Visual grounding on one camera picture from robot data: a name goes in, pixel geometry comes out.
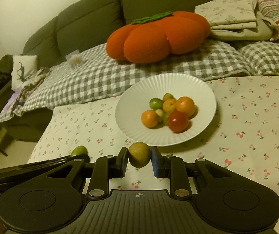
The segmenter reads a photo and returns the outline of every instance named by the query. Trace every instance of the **cherry print tablecloth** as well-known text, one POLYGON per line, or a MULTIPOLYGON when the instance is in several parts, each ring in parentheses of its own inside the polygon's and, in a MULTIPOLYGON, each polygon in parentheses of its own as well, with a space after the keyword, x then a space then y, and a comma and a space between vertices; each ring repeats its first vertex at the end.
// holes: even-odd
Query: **cherry print tablecloth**
MULTIPOLYGON (((194 139, 159 148, 160 152, 174 154, 185 162, 206 158, 279 195, 279 77, 225 78, 207 83, 217 101, 211 124, 194 139)), ((100 156, 117 155, 121 147, 130 146, 133 141, 115 122, 119 98, 56 107, 29 162, 69 155, 79 145, 88 149, 95 162, 100 156)), ((169 188, 168 179, 154 178, 151 164, 141 169, 129 164, 124 179, 110 181, 110 189, 169 188)), ((279 221, 275 229, 279 233, 279 221)))

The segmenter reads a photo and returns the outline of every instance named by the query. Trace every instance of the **metal screw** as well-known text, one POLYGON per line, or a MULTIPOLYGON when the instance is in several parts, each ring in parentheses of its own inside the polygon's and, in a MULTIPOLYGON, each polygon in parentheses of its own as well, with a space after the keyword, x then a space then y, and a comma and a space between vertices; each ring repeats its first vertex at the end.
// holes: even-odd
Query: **metal screw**
POLYGON ((185 197, 188 196, 190 193, 186 189, 178 189, 174 192, 174 194, 179 197, 185 197))
POLYGON ((101 189, 93 189, 90 191, 90 195, 93 197, 99 197, 102 196, 104 194, 104 191, 101 189))

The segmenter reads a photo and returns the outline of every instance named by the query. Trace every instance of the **floor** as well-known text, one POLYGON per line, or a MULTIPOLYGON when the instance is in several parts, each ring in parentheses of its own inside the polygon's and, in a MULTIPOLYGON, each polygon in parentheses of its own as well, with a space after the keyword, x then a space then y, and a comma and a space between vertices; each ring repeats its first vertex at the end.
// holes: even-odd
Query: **floor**
POLYGON ((8 156, 0 153, 0 169, 26 164, 36 144, 13 140, 4 150, 8 156))

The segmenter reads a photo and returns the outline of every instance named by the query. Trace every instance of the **pumpkin pillow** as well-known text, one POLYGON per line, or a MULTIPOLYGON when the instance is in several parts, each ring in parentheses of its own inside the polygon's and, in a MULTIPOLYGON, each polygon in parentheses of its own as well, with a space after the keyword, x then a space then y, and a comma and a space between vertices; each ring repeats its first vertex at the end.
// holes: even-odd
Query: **pumpkin pillow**
POLYGON ((169 54, 185 54, 198 48, 210 34, 208 21, 199 14, 176 11, 134 20, 113 32, 107 54, 119 61, 157 62, 169 54))

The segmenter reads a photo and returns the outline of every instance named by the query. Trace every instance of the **white pillow with deer print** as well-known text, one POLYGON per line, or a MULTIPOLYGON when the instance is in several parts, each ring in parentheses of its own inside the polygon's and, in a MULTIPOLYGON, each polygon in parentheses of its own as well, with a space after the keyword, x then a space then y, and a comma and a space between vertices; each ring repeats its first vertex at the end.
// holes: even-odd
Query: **white pillow with deer print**
POLYGON ((36 55, 13 55, 12 90, 20 88, 23 82, 38 70, 36 55))

